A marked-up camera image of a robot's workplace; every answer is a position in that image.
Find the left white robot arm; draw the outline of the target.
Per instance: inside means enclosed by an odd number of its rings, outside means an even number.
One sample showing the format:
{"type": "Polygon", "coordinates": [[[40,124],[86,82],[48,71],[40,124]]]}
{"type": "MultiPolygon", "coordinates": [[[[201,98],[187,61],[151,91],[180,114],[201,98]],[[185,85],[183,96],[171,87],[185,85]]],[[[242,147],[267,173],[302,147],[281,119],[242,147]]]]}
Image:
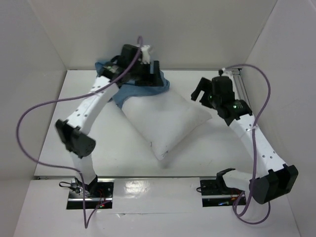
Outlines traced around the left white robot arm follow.
{"type": "Polygon", "coordinates": [[[163,88],[166,85],[161,77],[159,61],[134,65],[118,64],[118,57],[103,65],[97,65],[98,76],[75,112],[66,120],[57,120],[55,127],[73,159],[79,176],[75,179],[79,190],[86,197],[97,193],[98,177],[92,164],[92,152],[96,141],[89,137],[89,132],[104,106],[118,93],[121,87],[131,85],[136,89],[163,88]]]}

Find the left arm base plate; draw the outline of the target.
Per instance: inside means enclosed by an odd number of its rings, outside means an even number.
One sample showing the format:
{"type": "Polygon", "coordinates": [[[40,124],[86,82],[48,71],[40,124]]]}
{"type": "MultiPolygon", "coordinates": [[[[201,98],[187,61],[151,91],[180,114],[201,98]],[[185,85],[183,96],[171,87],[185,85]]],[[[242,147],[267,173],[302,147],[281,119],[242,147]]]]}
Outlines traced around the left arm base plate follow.
{"type": "MultiPolygon", "coordinates": [[[[83,190],[72,180],[71,182],[61,181],[59,187],[69,190],[67,200],[67,210],[82,210],[83,190]]],[[[96,188],[91,193],[85,193],[86,209],[94,209],[99,205],[99,209],[112,209],[113,206],[114,180],[99,179],[96,188]]]]}

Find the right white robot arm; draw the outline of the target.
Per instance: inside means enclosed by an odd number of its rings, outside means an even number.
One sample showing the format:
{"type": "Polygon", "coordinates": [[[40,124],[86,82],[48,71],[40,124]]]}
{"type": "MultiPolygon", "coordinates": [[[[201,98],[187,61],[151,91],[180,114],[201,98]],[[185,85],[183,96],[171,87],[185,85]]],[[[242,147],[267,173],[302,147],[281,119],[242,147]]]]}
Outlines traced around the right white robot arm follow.
{"type": "Polygon", "coordinates": [[[254,161],[254,173],[227,168],[216,175],[215,187],[222,194],[231,189],[249,191],[254,200],[265,204],[289,193],[298,176],[298,169],[275,152],[255,121],[252,110],[244,100],[235,98],[233,82],[227,76],[209,80],[201,78],[191,94],[195,101],[217,111],[227,126],[242,141],[254,161]]]}

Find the blue pillowcase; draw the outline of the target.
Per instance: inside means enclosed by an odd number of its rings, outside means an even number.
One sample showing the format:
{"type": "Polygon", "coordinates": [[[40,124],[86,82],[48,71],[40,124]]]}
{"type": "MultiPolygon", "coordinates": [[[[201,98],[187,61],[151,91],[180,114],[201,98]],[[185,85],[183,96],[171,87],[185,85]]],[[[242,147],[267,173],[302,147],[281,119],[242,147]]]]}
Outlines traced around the blue pillowcase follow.
{"type": "Polygon", "coordinates": [[[98,98],[97,104],[103,104],[104,106],[114,98],[116,105],[122,108],[124,101],[130,97],[154,96],[168,91],[170,82],[164,78],[161,71],[158,74],[161,75],[163,86],[137,86],[134,82],[128,82],[117,91],[115,84],[109,84],[108,88],[94,93],[95,97],[98,98]]]}

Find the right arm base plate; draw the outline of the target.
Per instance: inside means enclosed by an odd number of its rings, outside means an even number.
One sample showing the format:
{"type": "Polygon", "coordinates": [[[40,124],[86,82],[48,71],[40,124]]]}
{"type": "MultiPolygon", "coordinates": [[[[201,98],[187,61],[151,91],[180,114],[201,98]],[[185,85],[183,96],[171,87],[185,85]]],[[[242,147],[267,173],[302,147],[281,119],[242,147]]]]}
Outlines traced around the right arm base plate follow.
{"type": "Polygon", "coordinates": [[[232,206],[242,192],[234,188],[220,188],[215,179],[200,179],[196,191],[201,194],[203,207],[232,206]]]}

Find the white pillow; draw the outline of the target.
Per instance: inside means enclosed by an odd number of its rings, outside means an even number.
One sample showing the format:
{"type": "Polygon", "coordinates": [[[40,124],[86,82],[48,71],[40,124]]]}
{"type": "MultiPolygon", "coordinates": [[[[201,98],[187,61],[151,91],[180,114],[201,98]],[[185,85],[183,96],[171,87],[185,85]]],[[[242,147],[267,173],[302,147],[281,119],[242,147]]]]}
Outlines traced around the white pillow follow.
{"type": "Polygon", "coordinates": [[[125,100],[122,111],[163,160],[196,127],[212,119],[209,112],[194,106],[173,90],[125,100]]]}

